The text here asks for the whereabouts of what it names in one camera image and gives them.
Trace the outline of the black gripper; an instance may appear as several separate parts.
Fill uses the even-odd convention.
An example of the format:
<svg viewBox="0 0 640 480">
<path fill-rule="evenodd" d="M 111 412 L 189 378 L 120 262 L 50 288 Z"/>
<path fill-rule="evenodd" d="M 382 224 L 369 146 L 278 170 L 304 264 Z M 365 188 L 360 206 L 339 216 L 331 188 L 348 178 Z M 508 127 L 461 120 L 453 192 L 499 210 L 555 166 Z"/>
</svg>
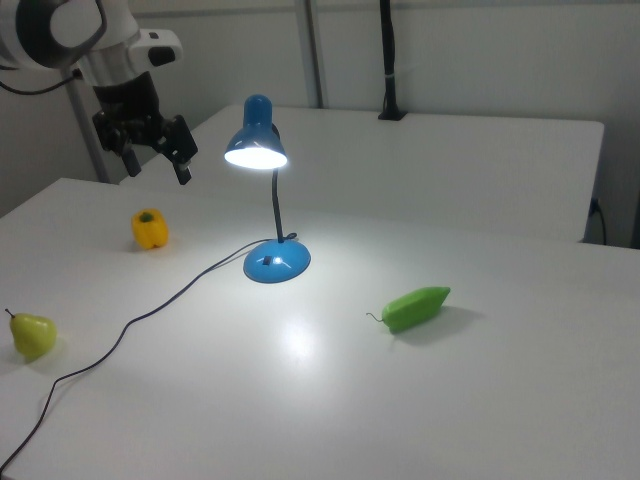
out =
<svg viewBox="0 0 640 480">
<path fill-rule="evenodd" d="M 122 151 L 121 159 L 130 177 L 141 172 L 136 153 L 128 145 L 132 143 L 159 151 L 171 162 L 180 185 L 191 180 L 191 159 L 198 147 L 183 116 L 166 120 L 161 115 L 149 72 L 119 85 L 96 86 L 93 91 L 101 107 L 92 117 L 101 147 Z"/>
</svg>

